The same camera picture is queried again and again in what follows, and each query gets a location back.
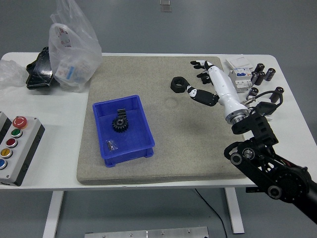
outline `yellow button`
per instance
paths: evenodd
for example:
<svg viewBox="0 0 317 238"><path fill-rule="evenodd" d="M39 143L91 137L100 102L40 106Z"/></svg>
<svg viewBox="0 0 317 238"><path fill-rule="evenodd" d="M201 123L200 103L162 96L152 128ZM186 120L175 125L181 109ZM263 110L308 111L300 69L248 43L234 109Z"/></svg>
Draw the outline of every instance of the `yellow button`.
<svg viewBox="0 0 317 238"><path fill-rule="evenodd" d="M1 154L1 157L7 159L7 158L10 158L10 157L11 157L11 155L12 155L12 150L5 148L5 149L1 150L1 153L0 153L0 154Z"/></svg>

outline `table leg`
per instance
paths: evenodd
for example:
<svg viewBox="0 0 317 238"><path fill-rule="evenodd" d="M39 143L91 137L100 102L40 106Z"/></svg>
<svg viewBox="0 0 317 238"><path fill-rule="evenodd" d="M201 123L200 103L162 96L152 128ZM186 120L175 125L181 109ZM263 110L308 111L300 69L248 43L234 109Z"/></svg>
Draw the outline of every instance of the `table leg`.
<svg viewBox="0 0 317 238"><path fill-rule="evenodd" d="M60 207L63 201L63 195L64 191L53 191L49 213L44 228L43 238L55 237Z"/></svg>
<svg viewBox="0 0 317 238"><path fill-rule="evenodd" d="M227 197L232 232L234 234L244 233L236 190L234 187L225 187L224 190Z"/></svg>

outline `plastic bag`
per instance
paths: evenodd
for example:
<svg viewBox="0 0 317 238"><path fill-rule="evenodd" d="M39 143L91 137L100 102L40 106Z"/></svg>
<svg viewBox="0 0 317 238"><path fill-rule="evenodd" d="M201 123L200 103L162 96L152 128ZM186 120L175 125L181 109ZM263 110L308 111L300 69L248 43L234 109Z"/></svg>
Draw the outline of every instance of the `plastic bag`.
<svg viewBox="0 0 317 238"><path fill-rule="evenodd" d="M7 86L23 87L29 74L17 62L0 60L0 88Z"/></svg>
<svg viewBox="0 0 317 238"><path fill-rule="evenodd" d="M62 88L80 92L102 62L102 50L89 20L74 0L56 0L51 15L49 53Z"/></svg>

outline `gray floor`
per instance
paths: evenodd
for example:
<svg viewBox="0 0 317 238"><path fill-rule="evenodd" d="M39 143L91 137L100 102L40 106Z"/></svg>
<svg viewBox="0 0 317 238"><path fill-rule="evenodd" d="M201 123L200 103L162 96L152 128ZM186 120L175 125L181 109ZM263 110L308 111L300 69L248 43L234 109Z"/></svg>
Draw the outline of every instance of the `gray floor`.
<svg viewBox="0 0 317 238"><path fill-rule="evenodd" d="M160 11L159 0L77 2L93 25L103 52L275 56L317 140L315 0L170 0L171 13ZM0 57L7 52L39 52L47 46L54 9L52 0L1 0ZM203 189L202 193L214 202L230 233L223 191ZM223 237L221 223L192 190L76 194L65 194L58 237L83 237L89 229L103 232L199 224L207 225L211 235ZM49 195L1 192L0 237L41 237ZM102 197L122 199L110 202L110 209L103 213L108 201L103 204ZM245 194L242 189L238 199L246 233L235 236L317 237L317 226L293 206L272 201L264 194ZM74 207L77 204L84 210Z"/></svg>

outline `electrical cable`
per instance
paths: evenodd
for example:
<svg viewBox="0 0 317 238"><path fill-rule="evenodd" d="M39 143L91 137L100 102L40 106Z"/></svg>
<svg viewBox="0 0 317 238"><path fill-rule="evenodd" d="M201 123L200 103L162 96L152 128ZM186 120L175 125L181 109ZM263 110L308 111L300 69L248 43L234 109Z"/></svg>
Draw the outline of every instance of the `electrical cable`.
<svg viewBox="0 0 317 238"><path fill-rule="evenodd" d="M275 108L274 108L274 110L276 110L276 109L277 109L279 106L281 106L281 104L283 103L283 95L282 95L282 93L277 92L277 91L266 91L266 92L264 92L264 93L260 93L260 94L256 95L254 98L257 99L257 98L262 97L263 95L269 94L269 93L276 93L276 94L279 95L279 103L276 104L276 106L275 106ZM253 109L250 111L250 114L252 114L255 110L256 110L256 107L253 108Z"/></svg>
<svg viewBox="0 0 317 238"><path fill-rule="evenodd" d="M224 226L223 220L222 220L222 218L220 217L220 215L213 209L213 207L211 207L211 206L209 205L209 203L203 198L203 196L201 196L201 194L197 191L196 188L195 188L195 191L196 191L196 193L198 193L199 197L207 204L207 206L209 206L209 208L212 209L213 212L219 217L219 219L221 220L222 226L223 226L224 234L226 235L226 238L228 238L226 228L225 228L225 226Z"/></svg>

